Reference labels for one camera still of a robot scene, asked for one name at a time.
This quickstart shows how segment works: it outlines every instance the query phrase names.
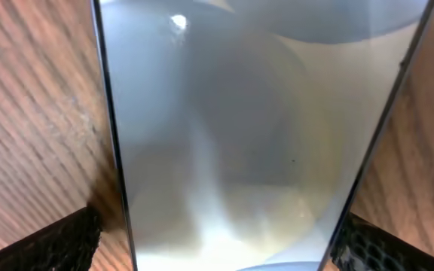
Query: wooden background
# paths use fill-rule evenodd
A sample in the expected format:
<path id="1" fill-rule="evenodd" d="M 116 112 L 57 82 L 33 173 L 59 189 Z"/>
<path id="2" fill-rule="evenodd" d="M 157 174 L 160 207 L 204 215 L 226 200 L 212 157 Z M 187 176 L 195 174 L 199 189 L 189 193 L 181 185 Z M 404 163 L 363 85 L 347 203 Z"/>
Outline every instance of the wooden background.
<path id="1" fill-rule="evenodd" d="M 119 212 L 108 130 L 88 1 L 0 0 L 0 249 L 90 194 Z M 353 212 L 434 255 L 434 17 Z M 127 251 L 105 234 L 93 269 Z"/>

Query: dark edge of glass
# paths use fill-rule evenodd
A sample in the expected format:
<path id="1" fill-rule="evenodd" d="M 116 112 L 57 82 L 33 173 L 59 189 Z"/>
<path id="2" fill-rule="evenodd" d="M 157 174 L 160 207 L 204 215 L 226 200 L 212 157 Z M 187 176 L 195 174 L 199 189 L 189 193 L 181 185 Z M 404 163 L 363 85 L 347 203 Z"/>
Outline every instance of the dark edge of glass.
<path id="1" fill-rule="evenodd" d="M 96 36 L 96 49 L 98 50 L 100 72 L 102 76 L 102 84 L 104 90 L 103 92 L 105 93 L 105 97 L 107 101 L 106 106 L 107 106 L 107 114 L 110 122 L 114 162 L 117 168 L 118 183 L 121 192 L 121 202 L 124 209 L 123 211 L 124 211 L 125 224 L 127 226 L 128 243 L 130 245 L 129 253 L 130 256 L 132 257 L 133 269 L 138 270 L 136 265 L 136 255 L 134 253 L 135 244 L 133 243 L 133 233 L 132 233 L 132 227 L 130 223 L 130 214 L 128 209 L 127 195 L 125 193 L 126 190 L 125 190 L 123 166 L 122 166 L 121 155 L 120 155 L 120 144 L 118 142 L 118 131 L 117 131 L 116 120 L 115 120 L 115 111 L 113 107 L 110 75 L 109 75 L 108 63 L 106 60 L 105 38 L 104 38 L 103 27 L 102 27 L 102 17 L 101 17 L 101 10 L 99 6 L 99 0 L 91 0 L 91 11 L 92 11 L 92 18 L 93 18 L 93 28 Z M 409 67 L 414 60 L 414 55 L 417 51 L 417 48 L 421 44 L 423 34 L 426 31 L 429 19 L 432 16 L 433 11 L 434 11 L 434 0 L 429 0 L 423 12 L 423 15 L 421 17 L 420 24 L 418 25 L 414 33 L 413 39 L 411 40 L 410 46 L 408 48 L 408 52 L 406 53 L 405 58 L 400 63 L 401 68 L 399 70 L 398 75 L 396 76 L 395 83 L 393 85 L 393 88 L 391 89 L 390 95 L 388 96 L 388 100 L 386 105 L 384 106 L 383 113 L 381 114 L 380 119 L 377 123 L 376 129 L 371 138 L 371 142 L 368 146 L 365 157 L 362 161 L 362 165 L 360 166 L 359 171 L 356 175 L 356 179 L 353 183 L 353 186 L 351 187 L 349 196 L 347 197 L 346 203 L 344 204 L 339 220 L 336 223 L 335 230 L 331 236 L 331 239 L 329 240 L 328 247 L 325 250 L 321 263 L 319 264 L 318 270 L 322 270 L 328 262 L 329 253 L 335 243 L 336 236 L 339 233 L 339 230 L 343 225 L 344 219 L 346 218 L 346 215 L 350 210 L 351 203 L 353 203 L 354 200 L 354 196 L 356 195 L 356 192 L 364 178 L 364 173 L 369 167 L 371 158 L 373 157 L 373 154 L 376 150 L 376 145 L 381 139 L 381 136 L 383 134 L 384 127 L 386 126 L 388 120 L 390 119 L 394 102 L 396 100 L 396 97 L 399 94 L 399 91 L 402 88 L 402 85 L 405 82 L 405 79 L 408 75 Z"/>
<path id="2" fill-rule="evenodd" d="M 363 178 L 365 177 L 365 173 L 368 170 L 369 164 L 371 163 L 371 158 L 376 151 L 376 146 L 380 141 L 381 136 L 383 135 L 384 127 L 387 125 L 388 120 L 390 119 L 396 97 L 398 96 L 399 91 L 402 89 L 402 86 L 408 76 L 409 68 L 413 63 L 414 56 L 416 55 L 415 53 L 417 52 L 417 49 L 420 46 L 421 41 L 423 40 L 423 34 L 426 31 L 429 19 L 433 15 L 433 11 L 434 0 L 429 0 L 421 16 L 420 23 L 418 24 L 418 27 L 414 32 L 414 36 L 411 40 L 408 51 L 406 52 L 403 60 L 399 63 L 400 70 L 398 72 L 398 75 L 396 76 L 393 88 L 391 89 L 390 95 L 388 96 L 388 100 L 386 102 L 386 105 L 384 106 L 383 113 L 381 114 L 380 119 L 377 122 L 377 126 L 374 130 L 373 136 L 371 137 L 371 142 L 369 143 L 368 150 L 366 150 L 365 157 L 362 161 L 361 166 L 359 167 L 358 174 L 356 175 L 356 179 L 354 180 L 353 186 L 351 187 L 349 196 L 346 199 L 343 211 L 341 212 L 338 222 L 336 223 L 335 230 L 331 235 L 331 239 L 329 240 L 328 247 L 325 250 L 318 270 L 322 270 L 324 266 L 326 266 L 326 264 L 328 263 L 331 250 L 335 245 L 336 237 L 339 234 L 339 230 L 343 226 L 343 222 L 346 220 L 347 213 L 350 211 L 350 207 L 353 203 L 354 197 L 356 196 L 356 192 L 358 191 L 359 186 L 362 183 Z"/>
<path id="3" fill-rule="evenodd" d="M 125 226 L 127 226 L 127 238 L 129 244 L 129 253 L 132 257 L 132 266 L 134 270 L 138 270 L 136 267 L 136 255 L 135 255 L 135 244 L 133 243 L 133 232 L 130 222 L 130 214 L 128 212 L 128 199 L 125 193 L 125 181 L 124 181 L 124 171 L 121 162 L 120 155 L 120 143 L 118 141 L 118 131 L 117 123 L 115 120 L 115 110 L 113 107 L 113 96 L 112 87 L 110 84 L 110 74 L 109 67 L 106 60 L 106 47 L 105 47 L 105 36 L 102 27 L 102 14 L 99 6 L 99 0 L 91 0 L 91 13 L 93 18 L 93 30 L 96 36 L 96 49 L 98 50 L 99 67 L 102 77 L 103 92 L 106 97 L 106 109 L 108 119 L 110 121 L 110 132 L 112 137 L 112 148 L 113 148 L 113 160 L 117 168 L 117 179 L 118 188 L 121 195 L 121 203 L 123 206 Z"/>

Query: wood grain surface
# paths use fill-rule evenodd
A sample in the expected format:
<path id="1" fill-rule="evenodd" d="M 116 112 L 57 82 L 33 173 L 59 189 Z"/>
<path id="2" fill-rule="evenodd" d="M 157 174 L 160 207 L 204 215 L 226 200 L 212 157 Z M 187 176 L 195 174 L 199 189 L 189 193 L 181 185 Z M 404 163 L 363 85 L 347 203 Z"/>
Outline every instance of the wood grain surface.
<path id="1" fill-rule="evenodd" d="M 119 202 L 88 1 L 0 0 L 0 249 Z M 353 212 L 434 255 L 434 17 Z M 94 270 L 129 270 L 122 231 Z"/>

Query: reflective surface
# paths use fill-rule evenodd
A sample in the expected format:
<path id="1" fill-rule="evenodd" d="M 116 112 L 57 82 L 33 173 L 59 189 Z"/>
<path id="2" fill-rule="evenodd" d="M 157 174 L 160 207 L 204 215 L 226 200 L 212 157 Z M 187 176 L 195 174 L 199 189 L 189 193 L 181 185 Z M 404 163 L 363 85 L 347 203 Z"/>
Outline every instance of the reflective surface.
<path id="1" fill-rule="evenodd" d="M 101 2 L 139 271 L 317 269 L 426 4 L 364 3 Z"/>

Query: wooden table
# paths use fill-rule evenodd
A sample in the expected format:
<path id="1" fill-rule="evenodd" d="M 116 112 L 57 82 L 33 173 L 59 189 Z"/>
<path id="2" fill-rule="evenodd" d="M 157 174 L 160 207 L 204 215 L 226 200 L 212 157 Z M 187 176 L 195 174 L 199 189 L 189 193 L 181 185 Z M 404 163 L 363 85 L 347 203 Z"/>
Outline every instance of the wooden table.
<path id="1" fill-rule="evenodd" d="M 0 0 L 0 249 L 83 207 L 115 171 L 88 1 Z M 434 255 L 434 17 L 353 212 Z M 123 232 L 94 269 L 129 269 Z"/>

